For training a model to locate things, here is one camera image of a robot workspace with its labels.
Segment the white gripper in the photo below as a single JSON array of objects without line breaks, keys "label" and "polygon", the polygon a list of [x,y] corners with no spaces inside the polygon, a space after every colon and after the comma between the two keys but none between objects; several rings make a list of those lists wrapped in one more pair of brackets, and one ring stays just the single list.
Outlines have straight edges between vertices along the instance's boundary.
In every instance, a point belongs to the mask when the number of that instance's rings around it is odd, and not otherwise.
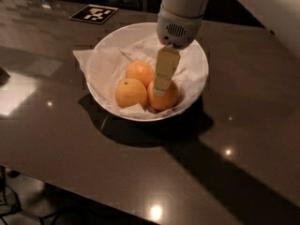
[{"label": "white gripper", "polygon": [[180,53],[195,39],[202,18],[184,18],[161,7],[157,18],[157,38],[162,47],[157,52],[153,92],[163,96],[172,81],[180,61]]}]

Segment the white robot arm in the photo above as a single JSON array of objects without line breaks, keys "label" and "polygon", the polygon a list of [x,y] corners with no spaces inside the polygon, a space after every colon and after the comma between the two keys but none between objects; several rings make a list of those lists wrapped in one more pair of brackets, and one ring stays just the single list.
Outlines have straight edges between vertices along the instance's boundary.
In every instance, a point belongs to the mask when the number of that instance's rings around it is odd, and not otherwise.
[{"label": "white robot arm", "polygon": [[180,61],[180,50],[197,36],[209,0],[162,0],[157,17],[157,52],[153,91],[163,96]]}]

